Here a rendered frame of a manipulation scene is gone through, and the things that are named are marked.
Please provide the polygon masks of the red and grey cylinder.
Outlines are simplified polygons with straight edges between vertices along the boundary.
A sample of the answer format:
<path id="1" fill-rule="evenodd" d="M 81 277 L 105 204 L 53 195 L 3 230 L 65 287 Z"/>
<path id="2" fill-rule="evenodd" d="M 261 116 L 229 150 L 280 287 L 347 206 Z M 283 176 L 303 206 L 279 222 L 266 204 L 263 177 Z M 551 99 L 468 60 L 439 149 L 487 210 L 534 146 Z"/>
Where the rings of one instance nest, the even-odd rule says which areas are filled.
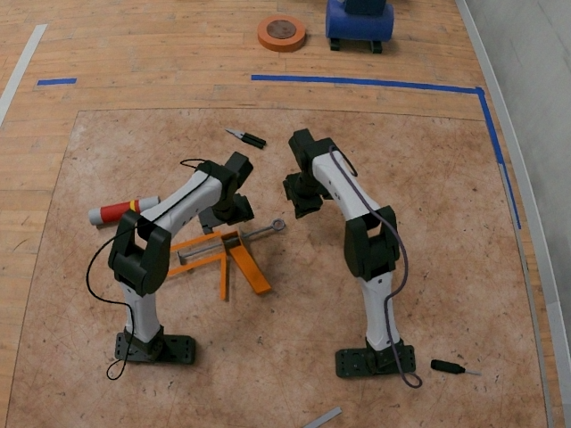
<path id="1" fill-rule="evenodd" d="M 119 204 L 114 204 L 102 208 L 89 210 L 88 212 L 89 221 L 92 226 L 119 221 L 121 216 L 126 212 L 126 210 L 131 208 L 132 210 L 140 214 L 143 211 L 151 209 L 157 204 L 163 202 L 163 201 L 160 202 L 160 200 L 161 200 L 160 196 L 158 195 L 141 200 L 123 202 Z"/>

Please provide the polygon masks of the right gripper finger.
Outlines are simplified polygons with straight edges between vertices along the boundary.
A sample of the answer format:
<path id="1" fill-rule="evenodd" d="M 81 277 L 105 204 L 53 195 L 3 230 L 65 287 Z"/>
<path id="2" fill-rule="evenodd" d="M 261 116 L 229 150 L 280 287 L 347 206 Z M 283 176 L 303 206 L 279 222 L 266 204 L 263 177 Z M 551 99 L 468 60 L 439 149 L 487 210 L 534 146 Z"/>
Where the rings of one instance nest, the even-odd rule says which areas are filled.
<path id="1" fill-rule="evenodd" d="M 313 207 L 313 208 L 314 208 L 314 211 L 311 211 L 311 212 L 307 212 L 307 213 L 303 213 L 303 214 L 297 214 L 296 210 L 294 209 L 295 218 L 296 218 L 296 219 L 298 219 L 298 218 L 302 218 L 302 217 L 304 217 L 305 215 L 307 215 L 307 214 L 309 214 L 309 213 L 312 213 L 312 212 L 315 212 L 315 211 L 318 211 L 318 210 L 320 210 L 320 207 L 318 207 L 318 208 L 316 208 L 316 207 Z"/>
<path id="2" fill-rule="evenodd" d="M 289 189 L 290 189 L 290 185 L 288 184 L 287 180 L 284 180 L 284 181 L 283 181 L 283 186 L 284 186 L 284 188 L 285 188 L 286 198 L 287 198 L 288 201 L 290 201 L 291 198 L 290 198 L 289 193 L 288 193 L 288 191 L 289 191 Z"/>

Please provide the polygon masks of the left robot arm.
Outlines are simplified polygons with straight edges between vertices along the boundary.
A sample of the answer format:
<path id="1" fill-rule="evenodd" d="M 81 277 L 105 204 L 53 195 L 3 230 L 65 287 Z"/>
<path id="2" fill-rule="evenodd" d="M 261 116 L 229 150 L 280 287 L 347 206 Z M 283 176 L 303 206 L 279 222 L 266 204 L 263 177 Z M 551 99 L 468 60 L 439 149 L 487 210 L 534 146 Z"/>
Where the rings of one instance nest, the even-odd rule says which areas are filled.
<path id="1" fill-rule="evenodd" d="M 137 234 L 147 241 L 145 249 L 135 244 L 133 229 L 133 232 L 113 241 L 108 258 L 108 267 L 113 270 L 114 279 L 120 283 L 124 293 L 125 303 L 132 310 L 134 334 L 127 360 L 191 362 L 192 337 L 164 334 L 164 326 L 156 314 L 156 291 L 169 272 L 171 241 L 181 228 L 208 207 L 229 209 L 237 189 L 253 171 L 249 157 L 237 151 L 233 152 L 225 165 L 211 160 L 207 162 L 211 165 L 210 175 L 208 164 L 201 162 L 189 181 L 165 201 L 141 214 L 129 209 L 120 218 L 115 236 L 135 226 L 135 223 L 142 225 L 152 222 L 137 228 Z M 134 353 L 134 356 L 130 356 L 130 353 Z"/>

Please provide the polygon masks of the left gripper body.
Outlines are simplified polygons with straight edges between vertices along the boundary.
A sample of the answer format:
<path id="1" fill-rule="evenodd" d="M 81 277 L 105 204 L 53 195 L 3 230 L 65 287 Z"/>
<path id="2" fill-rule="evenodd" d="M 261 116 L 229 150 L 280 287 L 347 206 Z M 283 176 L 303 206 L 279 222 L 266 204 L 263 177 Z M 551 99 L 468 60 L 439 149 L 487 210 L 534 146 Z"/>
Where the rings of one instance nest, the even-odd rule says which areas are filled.
<path id="1" fill-rule="evenodd" d="M 198 214 L 201 226 L 208 226 L 209 229 L 226 223 L 228 226 L 232 226 L 253 217 L 250 203 L 243 202 L 240 193 L 234 194 L 234 202 L 229 209 L 215 210 L 210 206 Z"/>

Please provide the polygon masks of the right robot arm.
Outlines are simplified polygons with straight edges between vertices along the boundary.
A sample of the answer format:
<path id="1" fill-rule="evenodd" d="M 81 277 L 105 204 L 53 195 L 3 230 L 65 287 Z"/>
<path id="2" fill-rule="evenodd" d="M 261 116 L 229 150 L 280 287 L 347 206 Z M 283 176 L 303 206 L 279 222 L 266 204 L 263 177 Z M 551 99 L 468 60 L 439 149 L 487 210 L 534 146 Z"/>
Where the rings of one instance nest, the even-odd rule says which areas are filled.
<path id="1" fill-rule="evenodd" d="M 389 228 L 372 214 L 375 211 L 382 216 L 398 234 L 392 207 L 388 205 L 381 208 L 363 191 L 347 169 L 339 148 L 330 137 L 314 141 L 310 131 L 305 128 L 293 132 L 288 144 L 301 170 L 303 183 L 309 186 L 322 184 L 330 192 L 323 194 L 323 199 L 335 200 L 342 211 L 346 220 L 344 258 L 351 273 L 358 277 L 363 292 L 368 320 L 365 337 L 367 348 L 339 350 L 339 375 L 351 377 L 380 373 L 400 374 L 389 340 L 389 329 L 403 373 L 415 372 L 414 347 L 404 345 L 396 329 L 392 299 L 388 301 L 388 314 L 385 307 L 385 299 L 391 295 L 395 261 L 400 258 L 399 243 Z M 333 157 L 328 150 L 330 145 Z M 368 238 L 368 230 L 378 227 L 380 223 L 380 233 Z M 355 353 L 358 353 L 358 356 L 352 355 Z M 359 369 L 359 372 L 354 372 L 354 369 Z"/>

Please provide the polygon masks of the grey flat bar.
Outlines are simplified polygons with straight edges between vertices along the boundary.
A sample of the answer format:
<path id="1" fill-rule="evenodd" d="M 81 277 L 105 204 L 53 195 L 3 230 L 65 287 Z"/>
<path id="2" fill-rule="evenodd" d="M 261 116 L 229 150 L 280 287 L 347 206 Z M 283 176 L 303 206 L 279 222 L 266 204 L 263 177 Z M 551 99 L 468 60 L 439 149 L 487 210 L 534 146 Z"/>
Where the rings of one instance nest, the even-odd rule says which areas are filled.
<path id="1" fill-rule="evenodd" d="M 316 420 L 312 421 L 311 423 L 303 426 L 302 428 L 316 428 L 326 422 L 327 420 L 331 419 L 332 417 L 338 415 L 339 413 L 343 412 L 339 406 L 333 408 L 329 412 L 325 413 L 323 416 L 317 418 Z"/>

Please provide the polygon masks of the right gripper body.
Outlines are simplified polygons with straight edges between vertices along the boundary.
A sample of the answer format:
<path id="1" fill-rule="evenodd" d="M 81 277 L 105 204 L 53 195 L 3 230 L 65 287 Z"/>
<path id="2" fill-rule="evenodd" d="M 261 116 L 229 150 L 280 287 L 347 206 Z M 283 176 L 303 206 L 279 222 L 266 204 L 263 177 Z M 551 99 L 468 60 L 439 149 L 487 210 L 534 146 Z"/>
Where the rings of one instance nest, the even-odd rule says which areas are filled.
<path id="1" fill-rule="evenodd" d="M 314 211 L 313 207 L 321 207 L 323 201 L 320 195 L 330 194 L 322 184 L 319 186 L 305 185 L 301 178 L 301 172 L 287 175 L 285 180 L 290 185 L 288 193 L 297 214 Z"/>

